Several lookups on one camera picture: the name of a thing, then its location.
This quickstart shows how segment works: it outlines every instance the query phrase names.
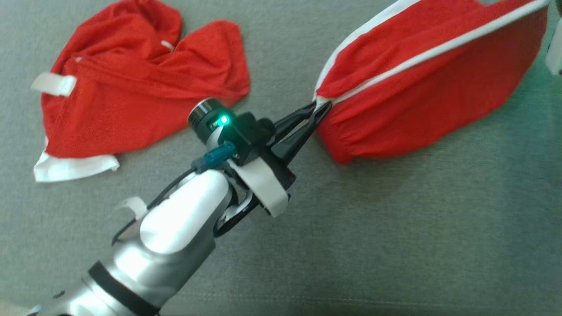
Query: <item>gray tablecloth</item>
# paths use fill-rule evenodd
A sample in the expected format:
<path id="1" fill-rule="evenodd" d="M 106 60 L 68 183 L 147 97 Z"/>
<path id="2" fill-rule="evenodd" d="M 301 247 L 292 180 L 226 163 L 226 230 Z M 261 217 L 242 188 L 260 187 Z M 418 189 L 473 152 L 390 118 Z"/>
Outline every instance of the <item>gray tablecloth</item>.
<path id="1" fill-rule="evenodd" d="M 19 305 L 77 279 L 130 218 L 113 207 L 150 200 L 203 152 L 185 130 L 119 155 L 117 172 L 34 183 L 44 134 L 29 86 L 110 2 L 0 2 L 0 295 Z M 332 50 L 392 1 L 166 3 L 186 32 L 240 24 L 252 88 L 236 109 L 276 119 L 309 101 Z M 292 165 L 286 214 L 256 212 L 218 239 L 164 314 L 560 313 L 562 78 L 544 66 L 550 17 L 543 52 L 507 104 L 434 146 L 341 166 L 313 138 Z"/>

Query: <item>cable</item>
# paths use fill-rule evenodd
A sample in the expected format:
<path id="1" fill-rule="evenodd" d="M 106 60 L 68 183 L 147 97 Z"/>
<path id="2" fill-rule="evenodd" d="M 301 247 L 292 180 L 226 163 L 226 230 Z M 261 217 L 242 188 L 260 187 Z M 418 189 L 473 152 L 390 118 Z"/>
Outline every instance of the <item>cable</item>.
<path id="1" fill-rule="evenodd" d="M 173 189 L 175 186 L 177 186 L 178 183 L 180 183 L 188 175 L 194 173 L 195 170 L 196 170 L 195 168 L 191 168 L 191 169 L 187 170 L 186 172 L 182 173 L 182 175 L 180 175 L 179 177 L 175 178 L 175 180 L 170 182 L 170 184 L 168 184 L 167 187 L 164 188 L 164 190 L 162 190 L 162 192 L 160 192 L 160 194 L 150 204 L 148 204 L 147 210 L 151 210 L 155 206 L 157 206 L 158 204 L 162 203 L 166 194 L 168 192 L 170 192 L 170 190 Z M 123 226 L 122 229 L 119 229 L 119 231 L 115 234 L 115 236 L 113 236 L 113 239 L 111 240 L 111 246 L 113 246 L 119 240 L 119 236 L 125 230 L 127 230 L 127 228 L 131 227 L 131 225 L 133 225 L 136 221 L 137 221 L 137 219 L 133 218 L 130 222 L 128 222 L 125 226 Z"/>

